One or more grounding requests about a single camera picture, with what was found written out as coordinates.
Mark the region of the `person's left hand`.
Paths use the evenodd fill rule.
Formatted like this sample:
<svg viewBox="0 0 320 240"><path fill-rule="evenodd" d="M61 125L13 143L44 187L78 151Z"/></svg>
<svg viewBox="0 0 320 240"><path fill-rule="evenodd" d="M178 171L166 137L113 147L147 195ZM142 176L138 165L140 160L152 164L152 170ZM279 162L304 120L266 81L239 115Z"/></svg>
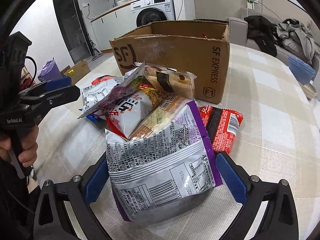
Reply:
<svg viewBox="0 0 320 240"><path fill-rule="evenodd" d="M29 167L33 165L37 159L37 148L38 144L36 142L37 136L39 134L39 127L35 125L29 132L28 135L21 139L21 146L23 152L18 156L19 161L24 167ZM11 150L11 140L5 135L1 134L1 148L0 155L4 161L12 163L9 150Z"/></svg>

